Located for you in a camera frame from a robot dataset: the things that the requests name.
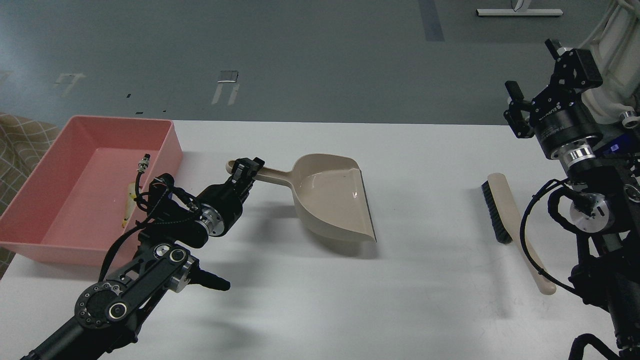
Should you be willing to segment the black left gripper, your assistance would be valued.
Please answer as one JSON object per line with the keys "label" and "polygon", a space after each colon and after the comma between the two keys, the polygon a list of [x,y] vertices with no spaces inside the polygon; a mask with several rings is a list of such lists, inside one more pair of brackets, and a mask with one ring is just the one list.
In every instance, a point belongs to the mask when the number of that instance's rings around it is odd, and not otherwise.
{"label": "black left gripper", "polygon": [[210,237],[224,236],[242,216],[243,204],[264,165],[258,157],[237,158],[229,162],[226,182],[211,184],[196,197],[201,207],[199,223]]}

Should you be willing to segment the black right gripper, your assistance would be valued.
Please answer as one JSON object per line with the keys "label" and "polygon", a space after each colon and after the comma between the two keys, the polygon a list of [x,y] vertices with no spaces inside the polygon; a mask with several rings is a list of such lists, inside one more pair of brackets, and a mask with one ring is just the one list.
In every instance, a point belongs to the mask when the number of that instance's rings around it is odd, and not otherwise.
{"label": "black right gripper", "polygon": [[[585,91],[603,84],[594,56],[586,48],[561,51],[560,41],[546,39],[547,49],[554,59],[549,84],[532,100],[530,124],[520,110],[505,110],[503,117],[517,139],[537,138],[549,160],[559,157],[563,146],[585,142],[590,146],[601,141],[603,134],[590,110],[583,102]],[[504,84],[513,107],[530,109],[516,80]]]}

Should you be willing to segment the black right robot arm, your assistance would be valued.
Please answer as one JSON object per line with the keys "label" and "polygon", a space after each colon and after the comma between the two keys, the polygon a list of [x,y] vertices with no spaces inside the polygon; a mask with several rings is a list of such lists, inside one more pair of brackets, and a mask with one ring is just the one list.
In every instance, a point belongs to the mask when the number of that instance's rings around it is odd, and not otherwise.
{"label": "black right robot arm", "polygon": [[[582,360],[591,346],[606,360],[639,358],[639,153],[594,150],[601,128],[582,100],[585,91],[603,84],[592,53],[564,48],[546,39],[554,68],[546,87],[526,100],[514,80],[505,82],[510,96],[505,120],[519,139],[535,138],[549,160],[562,164],[566,178],[549,180],[526,207],[518,235],[525,258],[544,280],[578,296],[585,305],[607,312],[617,351],[592,333],[576,337],[570,360]],[[554,278],[534,260],[526,246],[527,220],[547,196],[547,212],[576,237],[577,264],[570,285]]]}

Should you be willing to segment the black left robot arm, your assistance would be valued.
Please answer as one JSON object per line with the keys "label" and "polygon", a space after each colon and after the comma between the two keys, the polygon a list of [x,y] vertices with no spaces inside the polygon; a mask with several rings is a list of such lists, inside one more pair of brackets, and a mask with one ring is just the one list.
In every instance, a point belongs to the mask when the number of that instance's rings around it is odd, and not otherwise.
{"label": "black left robot arm", "polygon": [[106,253],[98,281],[78,296],[73,316],[27,360],[97,360],[135,344],[143,323],[168,291],[187,285],[227,291],[230,282],[201,269],[191,249],[226,235],[242,216],[265,162],[238,158],[230,177],[193,195],[164,173],[134,194],[145,217],[121,235]]}

